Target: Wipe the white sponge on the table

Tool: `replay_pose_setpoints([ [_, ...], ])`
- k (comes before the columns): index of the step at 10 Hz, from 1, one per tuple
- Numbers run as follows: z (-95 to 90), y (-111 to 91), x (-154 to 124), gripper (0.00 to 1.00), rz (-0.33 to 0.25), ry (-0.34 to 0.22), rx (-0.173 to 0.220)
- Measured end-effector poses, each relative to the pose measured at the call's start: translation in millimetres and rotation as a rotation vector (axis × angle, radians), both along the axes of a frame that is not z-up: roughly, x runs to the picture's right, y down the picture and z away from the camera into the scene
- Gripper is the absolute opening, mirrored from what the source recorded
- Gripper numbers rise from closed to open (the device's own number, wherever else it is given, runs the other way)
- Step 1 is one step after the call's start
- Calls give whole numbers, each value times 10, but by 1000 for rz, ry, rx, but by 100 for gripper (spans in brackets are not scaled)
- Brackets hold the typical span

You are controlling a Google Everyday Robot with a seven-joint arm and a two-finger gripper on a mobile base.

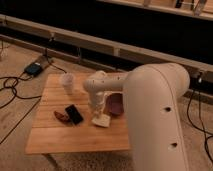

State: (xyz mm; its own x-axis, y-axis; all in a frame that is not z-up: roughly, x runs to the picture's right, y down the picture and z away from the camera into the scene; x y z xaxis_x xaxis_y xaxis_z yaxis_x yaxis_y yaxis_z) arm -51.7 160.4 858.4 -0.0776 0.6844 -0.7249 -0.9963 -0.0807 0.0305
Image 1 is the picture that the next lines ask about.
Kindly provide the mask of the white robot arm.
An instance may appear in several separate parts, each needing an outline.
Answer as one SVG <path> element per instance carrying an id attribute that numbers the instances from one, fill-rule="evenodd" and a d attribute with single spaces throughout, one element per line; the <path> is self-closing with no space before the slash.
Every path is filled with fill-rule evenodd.
<path id="1" fill-rule="evenodd" d="M 104 93 L 123 93 L 135 171 L 189 171 L 177 99 L 189 88 L 187 70 L 176 63 L 146 64 L 109 76 L 97 71 L 83 82 L 92 114 Z"/>

